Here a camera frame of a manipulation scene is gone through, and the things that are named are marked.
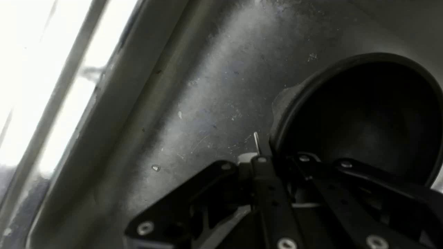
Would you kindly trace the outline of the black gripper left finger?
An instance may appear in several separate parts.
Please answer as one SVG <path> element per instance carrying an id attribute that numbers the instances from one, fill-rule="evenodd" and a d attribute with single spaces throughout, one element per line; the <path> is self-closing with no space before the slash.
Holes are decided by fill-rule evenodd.
<path id="1" fill-rule="evenodd" d="M 124 249 L 197 249 L 213 229 L 246 204 L 249 174 L 215 160 L 134 215 Z"/>

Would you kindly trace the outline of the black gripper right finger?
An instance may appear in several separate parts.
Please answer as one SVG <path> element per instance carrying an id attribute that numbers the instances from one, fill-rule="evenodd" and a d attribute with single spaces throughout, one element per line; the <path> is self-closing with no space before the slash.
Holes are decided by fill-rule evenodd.
<path id="1" fill-rule="evenodd" d="M 351 159 L 255 156 L 254 209 L 265 249 L 443 249 L 441 195 Z"/>

